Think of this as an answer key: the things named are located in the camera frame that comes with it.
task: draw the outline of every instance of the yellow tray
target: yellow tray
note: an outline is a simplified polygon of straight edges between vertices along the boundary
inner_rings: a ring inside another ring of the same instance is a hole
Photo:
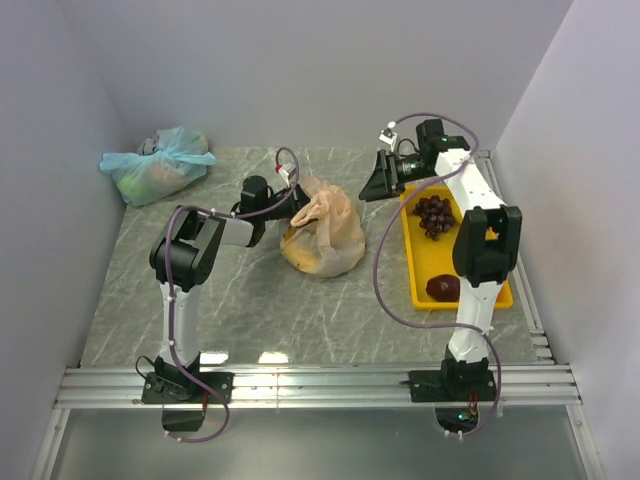
[[[400,196],[404,200],[416,189],[407,186],[407,190]],[[456,224],[447,233],[440,235],[440,240],[434,242],[425,237],[424,229],[420,227],[420,217],[413,215],[413,208],[421,197],[439,195],[440,198],[448,198],[451,201],[453,215]],[[407,250],[409,262],[409,282],[411,283],[411,300],[416,310],[457,310],[458,302],[437,302],[427,295],[427,281],[435,276],[448,273],[456,275],[453,268],[453,244],[458,236],[462,216],[451,192],[447,187],[429,187],[417,195],[407,207],[402,210],[402,229],[404,231],[404,244]],[[493,232],[488,233],[489,238],[495,238]],[[498,295],[495,308],[497,310],[511,308],[513,306],[513,294],[509,282]]]

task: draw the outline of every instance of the orange plastic bag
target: orange plastic bag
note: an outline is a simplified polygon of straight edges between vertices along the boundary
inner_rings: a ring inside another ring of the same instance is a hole
[[[353,202],[342,188],[316,177],[303,178],[300,186],[311,201],[284,224],[282,254],[298,270],[319,277],[348,272],[365,251]]]

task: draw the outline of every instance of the tabletop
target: tabletop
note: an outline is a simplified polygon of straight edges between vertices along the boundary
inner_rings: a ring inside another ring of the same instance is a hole
[[[253,248],[224,246],[203,285],[198,333],[203,352],[228,363],[288,361],[296,364],[440,361],[448,330],[410,329],[380,308],[372,287],[373,252],[398,200],[363,203],[357,195],[371,173],[374,147],[295,149],[302,175],[342,187],[353,199],[366,234],[366,253],[336,278],[301,273],[280,253],[278,225],[267,228]],[[218,163],[184,190],[141,208],[128,207],[82,357],[83,367],[129,366],[159,351],[163,304],[148,263],[152,244],[182,204],[228,211],[239,200],[242,181],[262,175],[282,185],[274,171],[275,149],[220,148]],[[455,321],[453,311],[416,311],[409,293],[407,258],[398,219],[382,250],[382,296],[402,318]],[[494,313],[491,334],[505,363],[536,360],[520,292],[515,304]]]

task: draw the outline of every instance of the plastic bag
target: plastic bag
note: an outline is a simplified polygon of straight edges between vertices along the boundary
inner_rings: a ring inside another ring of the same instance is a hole
[[[105,153],[100,171],[108,173],[125,202],[136,207],[155,202],[186,187],[216,163],[207,138],[176,127],[158,130],[138,153]]]
[[[365,236],[353,202],[340,187],[316,177],[300,186],[311,201],[292,219],[280,240],[284,257],[298,270],[336,277],[364,256]]]

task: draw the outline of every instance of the grape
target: grape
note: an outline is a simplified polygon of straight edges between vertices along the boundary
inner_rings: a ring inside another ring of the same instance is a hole
[[[425,237],[434,241],[439,240],[440,234],[449,232],[456,223],[452,214],[451,200],[441,199],[439,195],[418,199],[413,213],[420,217],[420,228],[425,230]]]

